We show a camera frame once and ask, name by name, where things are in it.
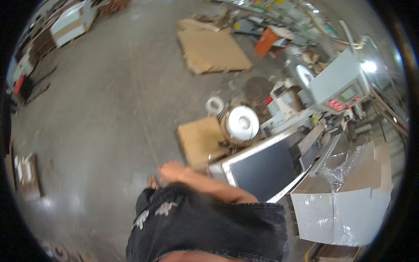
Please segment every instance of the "cardboard sheet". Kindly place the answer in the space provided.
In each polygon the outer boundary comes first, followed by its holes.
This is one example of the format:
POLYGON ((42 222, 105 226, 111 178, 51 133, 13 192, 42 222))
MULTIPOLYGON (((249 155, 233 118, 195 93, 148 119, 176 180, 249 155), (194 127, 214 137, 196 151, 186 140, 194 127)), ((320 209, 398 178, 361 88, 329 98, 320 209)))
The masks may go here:
POLYGON ((195 74, 250 70, 252 64, 227 32, 178 32, 188 68, 195 74))
POLYGON ((215 117, 180 125, 178 136, 189 165, 198 171, 206 168, 210 155, 213 160, 230 151, 218 146, 225 138, 215 117))

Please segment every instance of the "white cardboard box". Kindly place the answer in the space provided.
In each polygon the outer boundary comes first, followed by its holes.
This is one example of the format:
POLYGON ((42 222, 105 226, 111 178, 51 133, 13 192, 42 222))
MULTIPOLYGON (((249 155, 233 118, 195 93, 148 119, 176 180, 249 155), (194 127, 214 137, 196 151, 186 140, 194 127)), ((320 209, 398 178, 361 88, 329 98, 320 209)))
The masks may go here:
POLYGON ((366 145, 361 161, 337 193, 323 175, 306 176, 291 192, 301 239, 332 245, 370 244, 390 203, 387 145, 366 145))
POLYGON ((51 35, 57 47, 86 32, 97 12, 91 4, 91 0, 86 0, 70 7, 51 26, 51 35))

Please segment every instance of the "hand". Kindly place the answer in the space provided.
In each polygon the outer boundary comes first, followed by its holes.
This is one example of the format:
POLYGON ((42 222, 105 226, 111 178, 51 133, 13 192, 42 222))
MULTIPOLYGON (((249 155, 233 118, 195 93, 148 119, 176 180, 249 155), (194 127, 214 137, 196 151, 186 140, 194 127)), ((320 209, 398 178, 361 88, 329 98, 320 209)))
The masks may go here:
POLYGON ((188 170, 189 168, 183 167, 182 164, 177 161, 167 162, 157 169, 163 176, 160 181, 168 183, 180 181, 181 176, 187 173, 188 170))

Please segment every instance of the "dark denim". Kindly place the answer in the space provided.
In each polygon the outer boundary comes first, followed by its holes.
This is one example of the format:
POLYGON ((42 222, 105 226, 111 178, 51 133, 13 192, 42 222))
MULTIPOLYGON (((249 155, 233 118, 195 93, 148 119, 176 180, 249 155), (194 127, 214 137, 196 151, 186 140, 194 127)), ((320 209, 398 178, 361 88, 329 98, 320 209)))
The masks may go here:
POLYGON ((288 254, 281 205, 216 202, 176 183, 144 190, 135 208, 128 262, 156 262, 176 251, 208 252, 248 262, 278 262, 288 254))

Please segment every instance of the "cardboard box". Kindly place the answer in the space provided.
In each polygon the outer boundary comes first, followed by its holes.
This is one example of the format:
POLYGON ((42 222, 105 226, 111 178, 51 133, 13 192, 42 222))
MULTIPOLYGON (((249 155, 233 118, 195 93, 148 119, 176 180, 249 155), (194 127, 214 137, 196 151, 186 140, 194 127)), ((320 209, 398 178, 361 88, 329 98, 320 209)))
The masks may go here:
POLYGON ((91 8, 91 4, 91 0, 86 0, 70 7, 51 26, 50 32, 57 47, 84 34, 90 27, 97 11, 91 8))
POLYGON ((227 32, 178 32, 188 68, 195 74, 250 70, 252 63, 227 32))
POLYGON ((178 136, 189 166, 197 171, 206 170, 210 156, 215 160, 230 151, 218 146, 225 138, 215 117, 180 125, 178 136))
POLYGON ((391 167, 387 145, 366 145, 336 193, 325 176, 306 176, 291 192, 301 239, 332 245, 370 244, 390 202, 391 167))

